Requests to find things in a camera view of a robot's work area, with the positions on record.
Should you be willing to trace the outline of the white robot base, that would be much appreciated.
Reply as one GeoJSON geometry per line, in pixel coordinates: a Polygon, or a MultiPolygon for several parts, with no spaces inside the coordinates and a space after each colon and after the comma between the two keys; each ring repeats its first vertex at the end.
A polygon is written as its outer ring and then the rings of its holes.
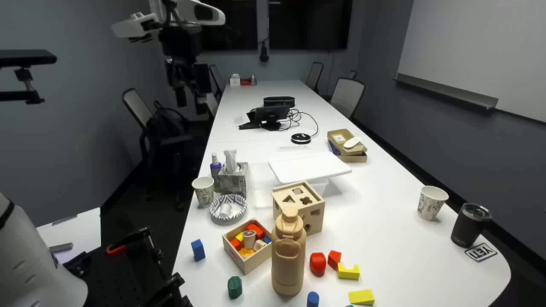
{"type": "Polygon", "coordinates": [[[0,192],[0,307],[84,307],[88,282],[50,250],[28,212],[0,192]]]}

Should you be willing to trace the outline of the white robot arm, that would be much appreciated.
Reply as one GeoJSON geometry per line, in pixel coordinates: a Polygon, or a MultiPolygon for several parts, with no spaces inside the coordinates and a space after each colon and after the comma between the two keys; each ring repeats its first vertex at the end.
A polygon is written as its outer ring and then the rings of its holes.
{"type": "Polygon", "coordinates": [[[197,35],[204,27],[222,27],[226,11],[204,0],[149,0],[151,11],[134,11],[112,25],[117,37],[137,40],[159,39],[168,83],[176,102],[187,103],[187,90],[199,93],[195,64],[199,57],[197,35]]]}

